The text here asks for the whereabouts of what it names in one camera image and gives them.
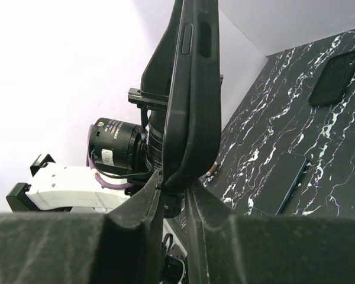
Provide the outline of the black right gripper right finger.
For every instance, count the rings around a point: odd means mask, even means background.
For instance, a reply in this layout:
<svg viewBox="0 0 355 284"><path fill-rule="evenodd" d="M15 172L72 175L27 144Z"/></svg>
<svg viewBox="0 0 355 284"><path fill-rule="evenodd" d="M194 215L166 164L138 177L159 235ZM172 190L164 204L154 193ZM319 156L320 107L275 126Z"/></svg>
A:
<svg viewBox="0 0 355 284"><path fill-rule="evenodd" d="M355 220L238 215L186 190L190 283L355 283Z"/></svg>

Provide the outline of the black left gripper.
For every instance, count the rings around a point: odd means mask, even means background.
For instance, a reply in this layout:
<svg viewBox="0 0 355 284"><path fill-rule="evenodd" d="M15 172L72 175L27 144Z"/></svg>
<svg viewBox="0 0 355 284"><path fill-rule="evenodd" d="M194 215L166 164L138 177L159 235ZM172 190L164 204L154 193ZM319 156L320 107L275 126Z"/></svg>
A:
<svg viewBox="0 0 355 284"><path fill-rule="evenodd" d="M165 118L176 51L176 29L167 29L141 76L140 90L131 90L128 100L146 107L153 118Z"/></svg>

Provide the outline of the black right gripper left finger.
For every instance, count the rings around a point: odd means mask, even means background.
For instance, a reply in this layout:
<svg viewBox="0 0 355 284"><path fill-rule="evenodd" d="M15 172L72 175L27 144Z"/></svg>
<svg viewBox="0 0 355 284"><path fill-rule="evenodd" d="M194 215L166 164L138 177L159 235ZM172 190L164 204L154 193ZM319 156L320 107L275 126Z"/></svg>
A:
<svg viewBox="0 0 355 284"><path fill-rule="evenodd" d="M0 214L0 283L159 283L161 180L108 214Z"/></svg>

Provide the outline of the blue smartphone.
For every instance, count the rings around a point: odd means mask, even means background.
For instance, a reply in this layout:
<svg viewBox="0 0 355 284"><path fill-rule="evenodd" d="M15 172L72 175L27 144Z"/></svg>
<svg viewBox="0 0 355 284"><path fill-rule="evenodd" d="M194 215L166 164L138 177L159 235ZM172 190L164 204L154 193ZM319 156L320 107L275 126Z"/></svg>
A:
<svg viewBox="0 0 355 284"><path fill-rule="evenodd" d="M287 203L308 159L300 154L283 153L272 168L260 193L254 198L254 209L265 215L279 215Z"/></svg>

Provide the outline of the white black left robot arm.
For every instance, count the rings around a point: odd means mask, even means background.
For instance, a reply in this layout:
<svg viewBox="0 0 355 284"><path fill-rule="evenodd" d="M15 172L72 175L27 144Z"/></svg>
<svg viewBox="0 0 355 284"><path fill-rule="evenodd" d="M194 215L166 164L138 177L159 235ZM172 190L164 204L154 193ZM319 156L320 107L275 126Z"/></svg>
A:
<svg viewBox="0 0 355 284"><path fill-rule="evenodd" d="M86 166L103 188L132 196L162 166L164 127L175 63L178 31L167 29L128 100L140 110L141 124L100 118L90 126Z"/></svg>

